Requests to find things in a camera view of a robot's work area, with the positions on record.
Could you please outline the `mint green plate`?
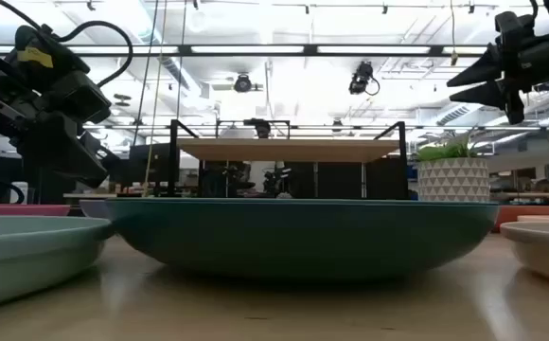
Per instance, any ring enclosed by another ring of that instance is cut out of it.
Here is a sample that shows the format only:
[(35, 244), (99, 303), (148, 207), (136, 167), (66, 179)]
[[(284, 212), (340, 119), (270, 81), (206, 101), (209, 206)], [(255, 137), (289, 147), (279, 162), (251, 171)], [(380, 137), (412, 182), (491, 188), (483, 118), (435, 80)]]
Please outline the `mint green plate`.
[(0, 216), (0, 303), (83, 272), (94, 264), (113, 235), (106, 219)]

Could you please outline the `orange plate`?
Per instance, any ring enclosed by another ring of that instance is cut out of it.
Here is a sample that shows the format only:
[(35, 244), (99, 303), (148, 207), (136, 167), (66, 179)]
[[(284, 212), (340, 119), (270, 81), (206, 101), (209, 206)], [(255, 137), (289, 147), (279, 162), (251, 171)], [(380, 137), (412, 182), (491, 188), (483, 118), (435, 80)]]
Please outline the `orange plate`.
[(549, 206), (542, 205), (500, 205), (493, 233), (499, 232), (502, 223), (517, 222), (519, 216), (537, 215), (549, 216)]

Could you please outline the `dark teal plate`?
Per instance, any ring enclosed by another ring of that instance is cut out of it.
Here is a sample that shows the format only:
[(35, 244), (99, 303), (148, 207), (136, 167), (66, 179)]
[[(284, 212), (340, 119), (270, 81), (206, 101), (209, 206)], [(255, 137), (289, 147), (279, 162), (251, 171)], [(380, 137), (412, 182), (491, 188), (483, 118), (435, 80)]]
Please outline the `dark teal plate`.
[(405, 277), (466, 256), (493, 229), (490, 203), (114, 198), (132, 248), (197, 273), (281, 281)]

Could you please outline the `green plant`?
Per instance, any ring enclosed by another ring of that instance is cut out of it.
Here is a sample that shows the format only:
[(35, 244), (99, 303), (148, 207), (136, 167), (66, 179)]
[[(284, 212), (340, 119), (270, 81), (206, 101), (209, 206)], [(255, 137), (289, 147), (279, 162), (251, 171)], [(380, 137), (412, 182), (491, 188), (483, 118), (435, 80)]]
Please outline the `green plant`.
[(419, 162), (435, 161), (451, 158), (472, 158), (476, 152), (470, 145), (470, 138), (473, 130), (463, 133), (456, 131), (445, 134), (442, 143), (433, 146), (424, 146), (416, 152), (416, 159)]

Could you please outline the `person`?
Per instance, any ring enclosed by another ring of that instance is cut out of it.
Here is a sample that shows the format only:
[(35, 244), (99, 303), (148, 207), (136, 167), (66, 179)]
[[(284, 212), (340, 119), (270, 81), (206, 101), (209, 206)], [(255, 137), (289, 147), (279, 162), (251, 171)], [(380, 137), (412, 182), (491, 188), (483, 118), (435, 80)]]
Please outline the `person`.
[[(253, 119), (254, 126), (257, 132), (258, 139), (268, 139), (270, 137), (271, 126), (265, 120)], [(275, 171), (276, 169), (284, 168), (283, 161), (250, 161), (248, 172), (248, 182), (252, 182), (255, 185), (252, 188), (245, 190), (244, 197), (269, 197), (276, 198), (280, 195), (279, 192), (268, 191), (265, 188), (266, 172)]]

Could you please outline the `white triangle pattern planter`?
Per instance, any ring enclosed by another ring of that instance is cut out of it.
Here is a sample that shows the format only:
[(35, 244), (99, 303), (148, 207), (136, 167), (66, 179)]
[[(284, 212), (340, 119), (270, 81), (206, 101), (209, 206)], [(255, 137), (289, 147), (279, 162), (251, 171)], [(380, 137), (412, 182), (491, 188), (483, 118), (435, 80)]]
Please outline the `white triangle pattern planter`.
[(417, 164), (418, 200), (487, 203), (490, 200), (486, 159), (444, 158)]

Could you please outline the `white container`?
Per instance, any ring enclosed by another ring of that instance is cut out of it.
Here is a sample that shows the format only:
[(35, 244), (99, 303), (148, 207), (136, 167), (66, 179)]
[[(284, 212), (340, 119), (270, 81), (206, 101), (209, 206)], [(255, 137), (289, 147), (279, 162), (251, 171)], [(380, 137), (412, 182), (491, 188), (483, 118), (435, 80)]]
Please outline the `white container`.
[(13, 189), (10, 191), (9, 202), (11, 204), (25, 205), (27, 203), (27, 199), (29, 198), (28, 182), (12, 182), (11, 185), (13, 186)]

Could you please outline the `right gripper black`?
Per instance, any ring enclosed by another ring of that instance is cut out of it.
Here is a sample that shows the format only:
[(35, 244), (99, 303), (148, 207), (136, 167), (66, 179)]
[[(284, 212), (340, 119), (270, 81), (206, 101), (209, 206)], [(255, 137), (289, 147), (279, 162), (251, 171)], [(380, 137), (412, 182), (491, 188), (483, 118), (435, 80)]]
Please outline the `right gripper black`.
[(451, 101), (496, 107), (508, 123), (524, 121), (520, 91), (549, 81), (549, 34), (534, 33), (535, 16), (506, 11), (495, 17), (500, 33), (496, 45), (488, 44), (483, 55), (467, 69), (447, 81), (448, 87), (485, 82), (450, 96)]

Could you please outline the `cream plate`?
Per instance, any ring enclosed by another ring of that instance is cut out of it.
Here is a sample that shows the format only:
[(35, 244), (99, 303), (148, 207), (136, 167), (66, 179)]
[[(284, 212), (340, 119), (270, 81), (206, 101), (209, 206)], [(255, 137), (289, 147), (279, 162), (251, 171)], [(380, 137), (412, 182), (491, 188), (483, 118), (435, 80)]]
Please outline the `cream plate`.
[(500, 233), (526, 269), (549, 279), (549, 221), (504, 223)]

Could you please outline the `background wooden table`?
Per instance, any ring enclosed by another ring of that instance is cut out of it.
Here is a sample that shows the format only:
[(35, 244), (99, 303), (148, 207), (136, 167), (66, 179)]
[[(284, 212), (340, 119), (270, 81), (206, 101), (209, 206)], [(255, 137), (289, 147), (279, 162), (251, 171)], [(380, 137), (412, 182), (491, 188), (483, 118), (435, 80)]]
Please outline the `background wooden table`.
[(64, 199), (104, 200), (109, 198), (116, 198), (117, 194), (114, 194), (114, 193), (64, 193), (62, 197)]

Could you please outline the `round black ceiling fixture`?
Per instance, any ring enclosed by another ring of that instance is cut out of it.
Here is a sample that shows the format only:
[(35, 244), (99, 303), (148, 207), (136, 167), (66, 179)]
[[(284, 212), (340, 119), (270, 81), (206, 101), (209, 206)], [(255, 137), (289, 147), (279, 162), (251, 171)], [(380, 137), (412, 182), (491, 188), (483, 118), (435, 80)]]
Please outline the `round black ceiling fixture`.
[(247, 93), (250, 92), (253, 88), (253, 84), (250, 80), (250, 77), (248, 74), (239, 74), (234, 86), (234, 90), (238, 93)]

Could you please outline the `black frame wooden shelf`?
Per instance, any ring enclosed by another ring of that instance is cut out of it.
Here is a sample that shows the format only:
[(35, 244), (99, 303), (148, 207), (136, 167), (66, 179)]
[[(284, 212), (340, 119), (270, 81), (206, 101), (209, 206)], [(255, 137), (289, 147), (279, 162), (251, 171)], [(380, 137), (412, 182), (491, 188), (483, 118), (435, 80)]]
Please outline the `black frame wooden shelf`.
[(180, 169), (178, 151), (205, 161), (292, 161), (292, 162), (360, 162), (367, 164), (399, 152), (401, 178), (406, 179), (408, 164), (406, 124), (397, 121), (392, 125), (352, 125), (349, 131), (375, 131), (371, 140), (342, 139), (247, 139), (201, 138), (184, 123), (173, 119), (169, 124), (169, 176), (168, 194), (174, 192), (174, 182)]

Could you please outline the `pink plate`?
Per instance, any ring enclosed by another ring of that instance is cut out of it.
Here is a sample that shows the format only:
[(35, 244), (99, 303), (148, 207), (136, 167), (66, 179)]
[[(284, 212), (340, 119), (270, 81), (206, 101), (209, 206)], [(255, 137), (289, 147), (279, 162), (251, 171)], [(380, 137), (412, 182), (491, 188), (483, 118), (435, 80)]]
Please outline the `pink plate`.
[(5, 216), (67, 216), (68, 205), (0, 204), (0, 215)]

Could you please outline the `blue-grey plate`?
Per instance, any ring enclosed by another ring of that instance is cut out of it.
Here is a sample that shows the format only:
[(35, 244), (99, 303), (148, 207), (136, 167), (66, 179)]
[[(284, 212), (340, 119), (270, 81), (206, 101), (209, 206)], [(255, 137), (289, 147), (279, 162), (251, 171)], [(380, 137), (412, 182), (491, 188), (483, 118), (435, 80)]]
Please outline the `blue-grey plate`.
[(86, 217), (110, 220), (110, 213), (104, 199), (79, 200), (79, 205)]

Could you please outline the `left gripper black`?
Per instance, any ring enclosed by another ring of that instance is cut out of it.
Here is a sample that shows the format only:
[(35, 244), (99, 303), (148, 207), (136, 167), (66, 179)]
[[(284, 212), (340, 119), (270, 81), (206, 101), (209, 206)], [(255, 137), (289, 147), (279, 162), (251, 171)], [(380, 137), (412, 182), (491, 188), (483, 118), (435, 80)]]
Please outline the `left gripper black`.
[(35, 166), (90, 188), (120, 171), (122, 160), (89, 132), (77, 137), (77, 124), (44, 108), (42, 98), (0, 58), (0, 135)]

